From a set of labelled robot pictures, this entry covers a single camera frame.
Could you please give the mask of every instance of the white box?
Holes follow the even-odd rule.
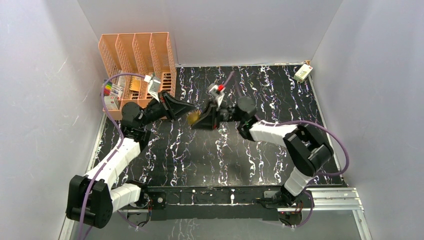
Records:
[[[105,96],[104,103],[106,104],[107,110],[119,110],[120,103],[116,96]]]
[[[118,86],[125,88],[125,77],[125,75],[118,77]]]
[[[296,74],[294,74],[294,79],[299,83],[303,83],[312,69],[313,68],[308,64],[303,64],[296,72]]]

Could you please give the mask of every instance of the gray wall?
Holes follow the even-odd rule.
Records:
[[[175,63],[302,62],[314,55],[342,0],[78,0],[102,34],[170,32]]]
[[[1,1],[1,239],[59,236],[102,115],[97,42],[75,0]]]
[[[344,0],[312,59],[374,239],[424,239],[424,1]]]

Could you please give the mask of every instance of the floor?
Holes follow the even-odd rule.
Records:
[[[322,124],[311,85],[293,80],[298,65],[226,66],[177,68],[175,97],[203,108],[209,99],[211,83],[223,83],[230,72],[235,75],[225,90],[225,101],[237,99],[235,84],[243,94],[256,100],[257,115],[269,122],[308,120]],[[148,147],[119,176],[120,186],[138,180],[149,186],[263,186],[281,185],[294,165],[286,149],[266,142],[244,140],[234,122],[219,130],[191,130],[187,119],[159,120],[151,126]],[[97,162],[117,143],[119,135],[107,120]],[[337,172],[334,160],[325,172]],[[340,185],[340,177],[317,179],[319,185]]]
[[[310,83],[299,84],[293,80],[298,68],[296,65],[181,67],[177,69],[175,97],[202,108],[209,98],[206,88],[211,83],[223,83],[235,70],[235,77],[225,90],[228,103],[237,98],[234,87],[237,83],[245,95],[256,99],[260,119],[269,122],[301,119],[322,124]],[[148,147],[123,171],[116,186],[135,179],[168,190],[175,189],[170,186],[257,186],[255,189],[259,189],[283,184],[294,167],[284,148],[242,139],[235,123],[224,123],[217,131],[200,131],[191,130],[187,119],[182,118],[172,123],[160,120],[149,127],[153,134]],[[107,121],[97,162],[108,154],[118,138],[114,126]],[[337,172],[335,160],[327,163],[323,170]],[[344,186],[345,183],[340,177],[334,177],[316,179],[315,184]],[[217,214],[218,219],[198,219],[202,217],[197,214],[192,219],[151,221],[138,231],[114,214],[105,228],[93,228],[87,239],[361,239],[351,210],[314,211],[309,222],[295,231],[283,229],[279,221],[259,217],[231,219],[225,210],[221,213],[217,210]],[[307,214],[307,210],[303,211],[304,216]],[[146,216],[129,216],[134,223],[142,221],[138,218],[143,220]],[[75,226],[71,239],[76,238],[76,230]]]

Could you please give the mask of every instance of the orange storage organizer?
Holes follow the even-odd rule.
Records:
[[[121,71],[141,75],[154,74],[161,80],[160,91],[166,90],[175,96],[177,70],[169,32],[103,34],[98,43],[98,50],[109,77]],[[152,99],[147,93],[148,83],[141,81],[138,98],[132,99],[131,78],[125,77],[120,108],[128,102],[145,108]],[[116,84],[118,79],[115,78],[112,82]],[[109,111],[115,120],[122,119],[121,109]]]

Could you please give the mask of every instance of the marble pattern surface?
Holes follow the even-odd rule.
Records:
[[[256,100],[257,116],[268,122],[307,120],[322,125],[310,83],[297,83],[298,65],[226,66],[177,68],[175,97],[203,108],[209,99],[207,87],[222,84],[232,70],[233,79],[224,101],[236,101],[235,84],[243,95]],[[243,139],[236,123],[222,123],[215,131],[192,130],[187,118],[159,120],[147,128],[152,135],[148,146],[122,172],[120,186],[135,179],[149,186],[257,186],[281,185],[294,167],[284,147]],[[119,135],[107,120],[98,147],[97,162],[118,142]],[[324,168],[337,172],[332,159]],[[338,185],[340,177],[317,178],[316,184]]]

